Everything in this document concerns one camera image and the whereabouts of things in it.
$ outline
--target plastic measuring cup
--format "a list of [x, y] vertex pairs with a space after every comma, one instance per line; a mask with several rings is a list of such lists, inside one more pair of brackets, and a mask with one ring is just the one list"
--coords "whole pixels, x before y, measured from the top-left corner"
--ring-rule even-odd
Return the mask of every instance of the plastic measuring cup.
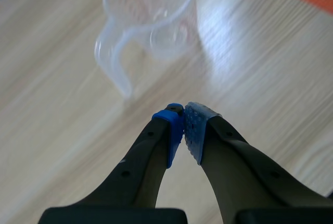
[[183, 54], [197, 39], [196, 0], [103, 0], [108, 21], [95, 46], [95, 58], [125, 97], [132, 94], [121, 65], [130, 40], [154, 58]]

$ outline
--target wooden table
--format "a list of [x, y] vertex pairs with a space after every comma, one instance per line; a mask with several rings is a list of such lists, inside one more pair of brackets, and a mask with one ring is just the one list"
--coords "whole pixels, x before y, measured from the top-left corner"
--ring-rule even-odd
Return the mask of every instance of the wooden table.
[[[123, 100], [94, 60], [101, 0], [0, 0], [0, 222], [96, 188], [152, 114], [197, 101], [320, 194], [333, 189], [333, 16], [302, 0], [197, 0], [201, 44], [157, 62], [137, 45]], [[184, 142], [159, 207], [221, 223], [213, 191]]]

